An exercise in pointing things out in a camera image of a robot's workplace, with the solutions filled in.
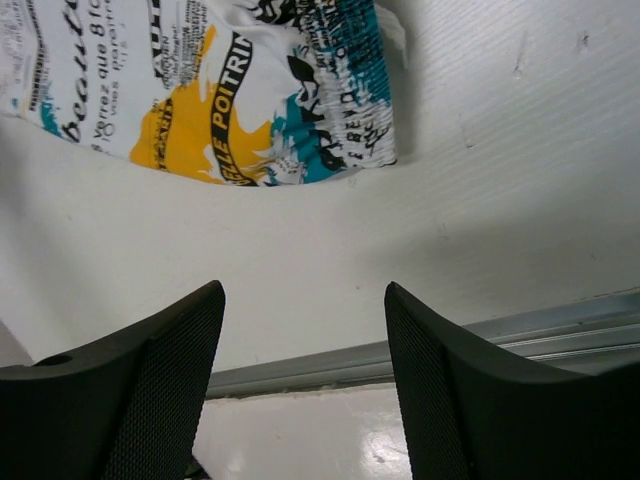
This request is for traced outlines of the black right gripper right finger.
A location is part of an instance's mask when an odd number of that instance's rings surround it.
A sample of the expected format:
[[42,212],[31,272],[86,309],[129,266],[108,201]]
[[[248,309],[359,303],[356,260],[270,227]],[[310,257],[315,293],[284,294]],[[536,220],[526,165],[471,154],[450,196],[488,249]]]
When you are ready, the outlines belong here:
[[397,283],[386,328],[416,479],[635,479],[639,367],[596,375],[511,353]]

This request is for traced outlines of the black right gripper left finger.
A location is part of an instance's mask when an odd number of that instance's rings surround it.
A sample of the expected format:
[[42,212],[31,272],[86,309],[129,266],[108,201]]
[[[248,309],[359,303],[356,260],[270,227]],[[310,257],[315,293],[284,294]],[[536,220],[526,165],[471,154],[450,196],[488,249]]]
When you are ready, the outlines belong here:
[[212,281],[96,341],[2,368],[2,478],[186,478],[224,310]]

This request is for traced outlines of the white yellow teal printed shorts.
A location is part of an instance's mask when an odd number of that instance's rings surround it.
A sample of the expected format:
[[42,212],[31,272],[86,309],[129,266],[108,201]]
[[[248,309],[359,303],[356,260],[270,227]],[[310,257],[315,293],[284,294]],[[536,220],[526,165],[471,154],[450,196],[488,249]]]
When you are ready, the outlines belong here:
[[373,1],[5,1],[1,111],[219,185],[303,185],[396,160]]

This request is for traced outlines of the aluminium table rail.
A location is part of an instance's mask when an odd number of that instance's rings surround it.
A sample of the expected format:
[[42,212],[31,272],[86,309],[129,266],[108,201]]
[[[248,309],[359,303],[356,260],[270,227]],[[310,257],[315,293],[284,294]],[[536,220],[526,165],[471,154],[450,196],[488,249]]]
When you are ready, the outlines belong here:
[[[581,373],[598,373],[639,359],[639,293],[496,318],[466,327],[531,360]],[[385,341],[282,361],[214,372],[208,399],[243,398],[389,383]]]

